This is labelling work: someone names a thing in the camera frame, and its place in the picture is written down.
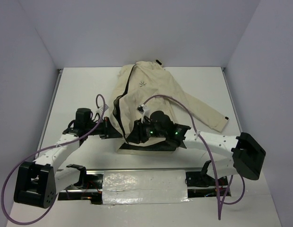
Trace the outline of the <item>cream jacket with black zipper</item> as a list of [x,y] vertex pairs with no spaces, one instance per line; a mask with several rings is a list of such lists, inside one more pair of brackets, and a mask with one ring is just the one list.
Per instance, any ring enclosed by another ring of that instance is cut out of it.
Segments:
[[164,139],[150,138],[145,143],[129,142],[134,121],[141,118],[137,107],[146,103],[150,112],[163,111],[173,122],[177,122],[170,96],[183,104],[190,113],[207,127],[219,133],[228,123],[227,116],[203,101],[186,93],[169,71],[151,61],[139,61],[121,68],[109,101],[109,118],[113,127],[121,134],[114,143],[116,153],[131,155],[171,154],[176,149]]

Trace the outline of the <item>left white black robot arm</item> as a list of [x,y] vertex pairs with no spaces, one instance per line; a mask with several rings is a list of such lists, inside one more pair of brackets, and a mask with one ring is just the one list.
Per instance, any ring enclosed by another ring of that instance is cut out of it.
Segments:
[[63,167],[62,164],[92,135],[98,135],[101,139],[122,137],[108,117],[95,122],[91,109],[77,109],[75,119],[53,148],[34,161],[25,161],[19,166],[14,201],[46,209],[54,203],[55,196],[69,185],[85,187],[88,182],[86,168],[76,164]]

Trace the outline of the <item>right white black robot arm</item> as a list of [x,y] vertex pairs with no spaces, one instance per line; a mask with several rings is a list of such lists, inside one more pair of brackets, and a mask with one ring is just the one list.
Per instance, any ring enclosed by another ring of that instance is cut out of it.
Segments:
[[127,137],[131,143],[144,143],[149,138],[164,138],[172,147],[199,149],[221,155],[223,159],[207,161],[201,170],[201,180],[211,185],[229,175],[240,175],[249,180],[258,180],[266,156],[265,150],[248,133],[239,136],[224,136],[208,132],[195,132],[187,125],[173,123],[162,111],[150,117],[136,120]]

